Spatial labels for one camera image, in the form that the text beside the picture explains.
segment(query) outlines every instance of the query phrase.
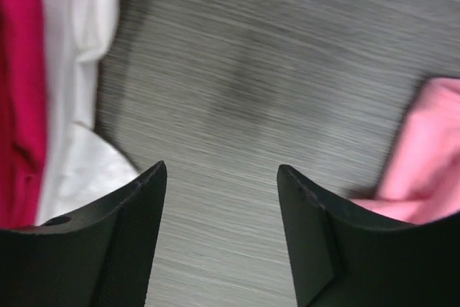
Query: red cloth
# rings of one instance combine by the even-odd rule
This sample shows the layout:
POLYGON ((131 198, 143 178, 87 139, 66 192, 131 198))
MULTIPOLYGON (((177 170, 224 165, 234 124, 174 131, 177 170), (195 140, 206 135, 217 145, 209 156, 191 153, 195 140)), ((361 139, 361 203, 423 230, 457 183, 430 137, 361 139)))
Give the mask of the red cloth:
POLYGON ((0 0, 0 227, 33 224, 46 155, 42 0, 0 0))

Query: white fabric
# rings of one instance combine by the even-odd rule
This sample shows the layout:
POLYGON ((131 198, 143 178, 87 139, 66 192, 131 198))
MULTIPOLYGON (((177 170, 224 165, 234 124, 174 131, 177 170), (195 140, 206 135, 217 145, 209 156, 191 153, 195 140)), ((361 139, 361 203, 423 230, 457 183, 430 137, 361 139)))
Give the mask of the white fabric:
POLYGON ((98 61, 107 53, 119 0, 43 0, 48 154, 36 224, 128 183, 132 165, 93 133, 98 61))

